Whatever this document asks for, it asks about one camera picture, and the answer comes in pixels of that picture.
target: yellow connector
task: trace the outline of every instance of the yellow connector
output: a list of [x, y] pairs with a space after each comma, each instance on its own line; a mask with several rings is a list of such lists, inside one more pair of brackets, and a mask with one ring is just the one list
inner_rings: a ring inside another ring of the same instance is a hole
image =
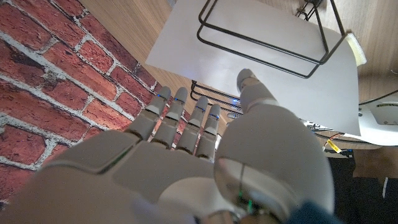
[[334, 151], [336, 151], [337, 153], [341, 153], [341, 149], [339, 149], [336, 145], [335, 145], [335, 143], [333, 143], [331, 140], [327, 140], [327, 143], [329, 144], [329, 146], [334, 150]]

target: robot finger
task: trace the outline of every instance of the robot finger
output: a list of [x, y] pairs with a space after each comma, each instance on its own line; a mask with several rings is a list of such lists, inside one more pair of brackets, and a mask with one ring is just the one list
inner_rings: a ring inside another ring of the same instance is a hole
[[206, 108], [207, 98], [205, 96], [201, 96], [195, 105], [195, 109], [192, 112], [187, 127], [182, 133], [175, 150], [193, 154], [193, 151], [195, 150], [195, 144], [197, 143], [199, 137], [201, 122], [205, 116]]
[[166, 149], [170, 149], [172, 147], [175, 132], [178, 128], [178, 122], [180, 121], [180, 117], [187, 100], [187, 95], [188, 91], [186, 88], [181, 87], [178, 89], [173, 103], [152, 139], [152, 142], [163, 144]]
[[148, 140], [170, 95], [170, 89], [167, 86], [163, 86], [159, 94], [141, 111], [139, 116], [124, 132], [133, 133], [141, 140]]
[[199, 140], [196, 152], [197, 157], [208, 159], [211, 162], [213, 162], [215, 155], [220, 112], [221, 107], [219, 105], [211, 106], [209, 115], [206, 120], [205, 129], [203, 131], [203, 135]]

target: brick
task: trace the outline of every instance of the brick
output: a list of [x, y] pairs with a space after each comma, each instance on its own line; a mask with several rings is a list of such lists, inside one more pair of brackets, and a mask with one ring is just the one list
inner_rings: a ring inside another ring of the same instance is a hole
[[48, 164], [51, 160], [56, 158], [57, 156], [61, 155], [63, 152], [65, 152], [68, 149], [68, 146], [64, 146], [62, 144], [57, 144], [51, 152], [51, 155], [49, 155], [43, 162], [42, 166]]
[[69, 16], [79, 16], [84, 7], [77, 0], [54, 0]]
[[85, 138], [84, 138], [83, 140], [87, 140], [87, 139], [89, 139], [89, 138], [91, 138], [91, 137], [93, 137], [93, 136], [96, 136], [97, 134], [99, 134], [99, 133], [101, 133], [101, 132], [103, 132], [103, 130], [98, 129], [98, 128], [96, 128], [96, 127], [91, 127], [91, 128], [88, 130], [88, 132], [87, 132], [87, 134], [86, 134], [86, 136], [85, 136]]
[[55, 84], [46, 85], [43, 90], [58, 102], [72, 109], [80, 110], [87, 100], [87, 93], [69, 80], [59, 80]]
[[173, 100], [174, 100], [174, 97], [173, 97], [173, 96], [170, 96], [170, 97], [169, 97], [169, 100], [167, 100], [167, 104], [168, 104], [169, 106], [171, 106], [172, 103], [173, 103]]
[[34, 174], [34, 171], [0, 164], [0, 200], [11, 200]]
[[23, 164], [33, 164], [43, 154], [44, 139], [36, 134], [6, 126], [0, 134], [0, 156]]
[[45, 29], [9, 4], [0, 6], [0, 30], [33, 50], [39, 50], [51, 39]]
[[156, 83], [156, 86], [155, 86], [155, 88], [154, 88], [154, 91], [155, 91], [156, 93], [158, 93], [158, 92], [160, 91], [161, 88], [162, 88], [162, 85], [159, 84], [159, 83]]
[[53, 108], [46, 101], [33, 97], [10, 83], [0, 81], [0, 92], [1, 112], [72, 141], [79, 140], [89, 126], [80, 118]]
[[162, 112], [162, 114], [161, 114], [160, 116], [161, 116], [162, 118], [165, 118], [168, 111], [169, 111], [169, 108], [168, 108], [167, 106], [165, 106], [165, 107], [163, 108], [163, 112]]
[[177, 143], [180, 140], [180, 138], [181, 138], [181, 134], [180, 133], [175, 133], [173, 143], [177, 145]]
[[111, 129], [124, 129], [131, 122], [125, 116], [98, 100], [92, 101], [84, 110], [83, 115]]
[[0, 40], [0, 72], [30, 86], [44, 83], [44, 68], [22, 52]]
[[180, 121], [178, 122], [177, 132], [182, 134], [186, 126], [187, 122], [180, 118]]
[[143, 66], [138, 67], [135, 76], [140, 78], [149, 87], [155, 85], [156, 79]]
[[107, 48], [124, 66], [133, 70], [137, 60], [110, 34], [91, 14], [85, 16], [80, 23]]
[[122, 68], [116, 67], [112, 73], [111, 77], [114, 78], [119, 84], [124, 86], [137, 98], [139, 98], [145, 105], [147, 105], [154, 95], [147, 90], [143, 85], [141, 85], [137, 80], [135, 80], [131, 75], [126, 73]]
[[113, 64], [113, 59], [91, 40], [81, 46], [79, 53], [103, 72], [107, 72]]
[[15, 0], [14, 3], [43, 23], [57, 37], [72, 47], [76, 46], [85, 35], [76, 24], [65, 17], [48, 1]]
[[130, 96], [128, 93], [120, 94], [119, 98], [116, 100], [116, 103], [123, 108], [123, 110], [133, 117], [136, 117], [142, 109], [141, 104]]
[[101, 96], [113, 100], [116, 95], [116, 86], [84, 63], [67, 46], [57, 43], [44, 54], [44, 57]]
[[159, 129], [160, 125], [162, 124], [163, 120], [162, 119], [158, 119], [156, 122], [156, 125], [154, 127], [154, 131], [155, 133], [157, 132], [157, 130]]
[[190, 115], [186, 110], [184, 110], [184, 113], [182, 114], [182, 116], [183, 116], [187, 121], [189, 121], [189, 118], [191, 117], [191, 115]]

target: red brick wall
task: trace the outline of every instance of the red brick wall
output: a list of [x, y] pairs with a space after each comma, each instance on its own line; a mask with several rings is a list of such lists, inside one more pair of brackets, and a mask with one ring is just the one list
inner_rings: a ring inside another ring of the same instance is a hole
[[77, 0], [0, 1], [0, 203], [68, 147], [124, 129], [160, 88]]

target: white object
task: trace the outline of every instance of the white object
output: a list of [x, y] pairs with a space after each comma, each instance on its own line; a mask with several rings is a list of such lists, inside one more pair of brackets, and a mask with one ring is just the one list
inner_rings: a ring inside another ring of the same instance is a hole
[[[178, 0], [148, 56], [147, 64], [236, 96], [236, 75], [243, 68], [250, 68], [280, 105], [299, 118], [360, 135], [358, 72], [353, 51], [346, 40], [311, 78], [295, 77], [201, 43], [197, 39], [198, 15], [205, 2]], [[219, 0], [208, 22], [309, 57], [320, 59], [325, 53], [317, 25], [261, 2]], [[326, 28], [324, 31], [331, 49], [341, 35]], [[215, 30], [203, 28], [201, 36], [298, 72], [309, 73], [314, 66]]]
[[391, 95], [359, 106], [361, 136], [345, 134], [379, 146], [398, 146], [398, 97]]

